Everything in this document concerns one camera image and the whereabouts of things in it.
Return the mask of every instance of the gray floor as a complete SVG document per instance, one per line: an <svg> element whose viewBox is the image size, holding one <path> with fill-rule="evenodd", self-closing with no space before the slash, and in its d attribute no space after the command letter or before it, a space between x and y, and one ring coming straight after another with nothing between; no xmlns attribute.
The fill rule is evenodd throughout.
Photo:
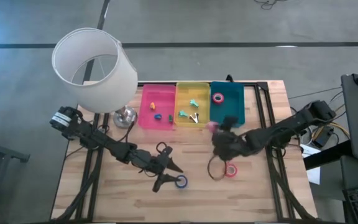
<svg viewBox="0 0 358 224"><path fill-rule="evenodd" d="M71 30L96 27L103 0L0 1L0 44L56 43ZM358 41L358 0L288 0L263 11L251 0L112 0L104 30L122 42ZM31 154L12 162L0 194L0 223L48 220L67 141L48 125L76 101L54 74L53 49L0 49L0 145ZM340 86L358 73L358 47L127 49L139 80L284 80L288 97ZM98 71L92 73L92 79ZM300 109L339 90L294 98ZM333 108L341 105L337 100ZM338 121L346 125L346 117ZM323 167L335 171L337 164ZM323 220L343 221L339 172L312 185Z"/></svg>

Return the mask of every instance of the metal lamp base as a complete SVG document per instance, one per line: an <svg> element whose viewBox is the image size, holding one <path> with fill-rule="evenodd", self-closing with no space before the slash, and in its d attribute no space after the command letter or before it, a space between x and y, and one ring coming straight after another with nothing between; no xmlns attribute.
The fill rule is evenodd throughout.
<svg viewBox="0 0 358 224"><path fill-rule="evenodd" d="M112 120L118 128L127 129L133 121L136 122L137 114L134 108L125 106L113 114Z"/></svg>

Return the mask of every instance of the white lampshade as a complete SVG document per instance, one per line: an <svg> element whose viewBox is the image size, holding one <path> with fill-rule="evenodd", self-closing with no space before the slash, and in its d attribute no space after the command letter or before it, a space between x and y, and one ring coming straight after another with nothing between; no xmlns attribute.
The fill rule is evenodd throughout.
<svg viewBox="0 0 358 224"><path fill-rule="evenodd" d="M75 73L85 62L103 55L117 57L106 77L90 85L73 83ZM82 28L64 36L53 50L52 66L78 104L94 113L110 113L122 108L133 99L137 89L136 69L120 41L102 30Z"/></svg>

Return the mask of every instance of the wooden tabletop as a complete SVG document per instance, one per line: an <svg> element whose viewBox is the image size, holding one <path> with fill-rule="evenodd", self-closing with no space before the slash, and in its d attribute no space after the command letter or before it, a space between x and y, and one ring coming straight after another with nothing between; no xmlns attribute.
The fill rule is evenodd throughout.
<svg viewBox="0 0 358 224"><path fill-rule="evenodd" d="M290 105L284 82L268 82L270 97L276 122L291 115ZM269 124L269 116L262 93L265 119ZM134 99L128 104L139 112L142 87L139 87ZM260 128L260 119L252 87L244 88L246 124L234 129L237 134L250 129ZM84 119L91 121L93 113L79 107ZM109 136L119 139L126 130L109 122ZM156 154L156 144L166 142L173 148L173 161L183 169L188 178L185 189L177 189L174 183L161 186L158 193L152 192L154 178L132 165L116 161L109 151L105 150L101 167L98 196L94 213L94 222L254 222L277 221L272 188L267 167L266 153L233 159L238 173L233 178L220 181L212 180L206 166L211 158L213 146L211 133L202 128L175 127L172 131L144 130L135 125L129 135L129 142ZM72 141L67 153L78 149L79 142ZM69 206L81 185L86 158L86 149L70 156L64 163L60 184L53 207L52 218L61 215ZM316 217L313 197L311 194L305 165L299 148L287 147L284 157L288 181L291 191L306 210ZM219 161L211 164L212 173L219 175L223 164ZM179 173L166 170L171 175ZM85 198L84 214L88 211L89 194ZM284 213L285 200L281 192Z"/></svg>

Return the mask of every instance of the blue toy piece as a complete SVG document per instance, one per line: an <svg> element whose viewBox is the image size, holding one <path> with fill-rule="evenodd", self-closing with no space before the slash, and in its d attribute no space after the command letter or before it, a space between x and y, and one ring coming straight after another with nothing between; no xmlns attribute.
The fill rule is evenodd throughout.
<svg viewBox="0 0 358 224"><path fill-rule="evenodd" d="M179 116L188 117L188 115L183 110L179 111Z"/></svg>
<svg viewBox="0 0 358 224"><path fill-rule="evenodd" d="M196 100L190 100L190 105L198 107L198 103L196 103Z"/></svg>
<svg viewBox="0 0 358 224"><path fill-rule="evenodd" d="M184 175L179 175L177 176L177 178L179 178L180 181L175 182L176 187L178 187L179 189L184 189L188 183L187 178Z"/></svg>
<svg viewBox="0 0 358 224"><path fill-rule="evenodd" d="M154 119L161 119L161 114L156 114L156 115L154 115Z"/></svg>

